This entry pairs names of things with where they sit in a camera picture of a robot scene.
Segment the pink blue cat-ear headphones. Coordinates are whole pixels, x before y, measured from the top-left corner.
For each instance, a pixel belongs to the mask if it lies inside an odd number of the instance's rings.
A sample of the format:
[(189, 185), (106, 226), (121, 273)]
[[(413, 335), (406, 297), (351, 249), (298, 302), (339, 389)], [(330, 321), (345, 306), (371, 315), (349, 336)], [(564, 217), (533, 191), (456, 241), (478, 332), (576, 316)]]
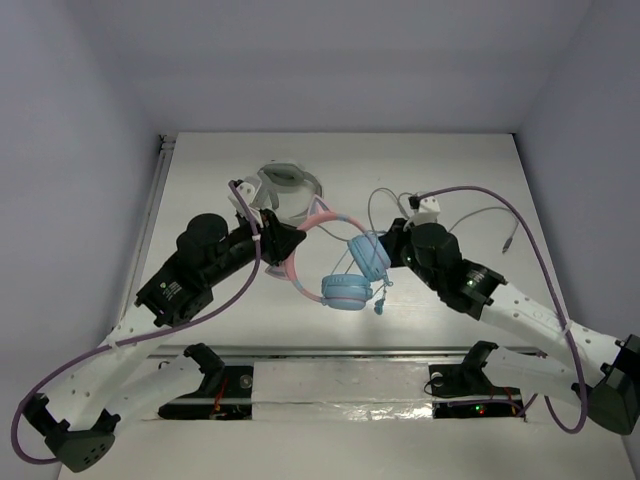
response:
[(305, 298), (340, 311), (361, 311), (373, 304), (377, 315), (384, 311), (387, 292), (393, 286), (389, 279), (390, 260), (379, 241), (379, 235), (367, 230), (354, 218), (333, 211), (325, 200), (314, 196), (306, 220), (297, 228), (306, 233), (326, 223), (342, 222), (353, 226), (358, 234), (346, 241), (346, 247), (331, 272), (321, 280), (318, 294), (302, 284), (296, 271), (295, 256), (281, 265), (269, 266), (265, 273), (289, 283)]

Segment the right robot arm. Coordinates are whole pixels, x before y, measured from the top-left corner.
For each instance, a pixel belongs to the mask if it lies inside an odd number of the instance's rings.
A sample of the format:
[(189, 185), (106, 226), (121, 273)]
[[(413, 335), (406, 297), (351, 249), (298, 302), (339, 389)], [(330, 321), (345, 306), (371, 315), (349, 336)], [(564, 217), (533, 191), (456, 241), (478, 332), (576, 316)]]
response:
[(541, 351), (518, 354), (489, 341), (471, 347), (459, 364), (431, 368), (440, 399), (499, 393), (511, 388), (584, 407), (587, 417), (619, 434), (639, 419), (639, 339), (624, 340), (562, 322), (554, 311), (502, 275), (463, 258), (457, 238), (442, 225), (408, 227), (397, 219), (381, 244), (394, 268), (406, 267), (450, 309), (504, 330)]

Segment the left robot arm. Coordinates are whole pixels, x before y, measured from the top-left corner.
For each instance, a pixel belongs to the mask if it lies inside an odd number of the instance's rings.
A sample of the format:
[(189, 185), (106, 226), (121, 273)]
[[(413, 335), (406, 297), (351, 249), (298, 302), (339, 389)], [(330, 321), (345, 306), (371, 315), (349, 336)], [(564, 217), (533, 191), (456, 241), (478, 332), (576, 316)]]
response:
[(174, 334), (208, 320), (213, 289), (245, 266), (240, 289), (217, 308), (236, 303), (261, 264), (281, 266), (305, 239), (298, 224), (270, 209), (252, 211), (229, 229), (217, 214), (200, 214), (177, 238), (175, 252), (138, 291), (134, 304), (98, 347), (58, 367), (26, 394), (12, 419), (14, 453), (33, 465), (60, 463), (78, 473), (113, 446), (125, 427), (189, 393), (211, 394), (224, 363), (203, 343), (188, 346), (168, 366), (130, 378)]

